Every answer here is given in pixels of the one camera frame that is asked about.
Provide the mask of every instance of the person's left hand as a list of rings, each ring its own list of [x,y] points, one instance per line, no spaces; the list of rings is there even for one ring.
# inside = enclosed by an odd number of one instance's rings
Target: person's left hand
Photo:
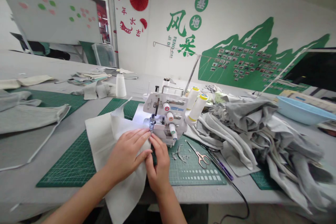
[[[104,167],[105,171],[111,174],[112,186],[131,175],[152,153],[152,150],[148,149],[137,156],[150,135],[148,128],[127,131],[121,135]]]

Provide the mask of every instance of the whiteboard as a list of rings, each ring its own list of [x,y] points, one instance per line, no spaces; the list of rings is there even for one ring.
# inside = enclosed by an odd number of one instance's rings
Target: whiteboard
[[[59,44],[101,43],[92,0],[7,0],[27,40]]]

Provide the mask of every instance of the black screen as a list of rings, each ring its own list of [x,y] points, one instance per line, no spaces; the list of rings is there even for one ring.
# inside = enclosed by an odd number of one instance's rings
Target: black screen
[[[284,80],[296,81],[336,92],[336,53],[308,52],[298,64],[284,77]]]

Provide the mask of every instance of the gray table surface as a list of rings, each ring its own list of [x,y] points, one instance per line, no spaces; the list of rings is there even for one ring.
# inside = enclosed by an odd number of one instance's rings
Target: gray table surface
[[[70,74],[72,73],[88,71],[94,67],[97,66],[0,50],[0,79],[50,75],[56,79],[65,80],[70,78]],[[127,98],[132,96],[134,100],[143,100],[142,94],[147,91],[148,82],[150,81],[150,89],[153,91],[155,85],[162,84],[162,79],[163,76],[140,74],[137,80],[125,80]],[[109,82],[115,83],[115,81],[115,77],[109,79]],[[177,83],[177,87],[182,88],[185,88],[187,83],[182,80],[174,81]],[[207,83],[198,81],[190,85],[196,84],[198,87],[203,87]],[[246,95],[243,89],[223,85],[218,86],[223,88],[225,93]],[[81,87],[68,84],[67,82],[54,84],[54,81],[28,88],[59,93],[70,93],[71,91],[81,89]],[[97,116],[111,99],[111,97],[106,97],[100,100],[88,101],[57,127],[32,163],[15,170],[0,172],[0,223],[14,222],[45,212],[64,203],[79,190],[79,188],[36,188],[35,185],[85,130],[84,121]],[[325,159],[327,162],[336,167],[336,158],[334,155],[336,142],[333,137],[321,133],[315,126],[307,127],[284,118],[279,114],[278,116],[288,121],[299,132],[317,141],[325,150]],[[228,165],[227,168],[235,177]],[[294,205],[280,191],[260,190],[251,176],[235,177],[234,182],[249,203]],[[228,204],[243,202],[238,193],[228,185],[175,186],[174,191],[180,203]],[[150,188],[145,188],[140,202],[155,202],[155,195]],[[10,209],[17,204],[19,205],[10,212]]]

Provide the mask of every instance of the green circle with character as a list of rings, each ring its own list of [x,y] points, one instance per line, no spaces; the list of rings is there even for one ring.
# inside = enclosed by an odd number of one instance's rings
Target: green circle with character
[[[198,12],[202,12],[206,9],[208,6],[209,0],[195,0],[195,9]]]
[[[202,18],[200,15],[194,15],[189,21],[189,27],[191,30],[198,30],[201,27]]]

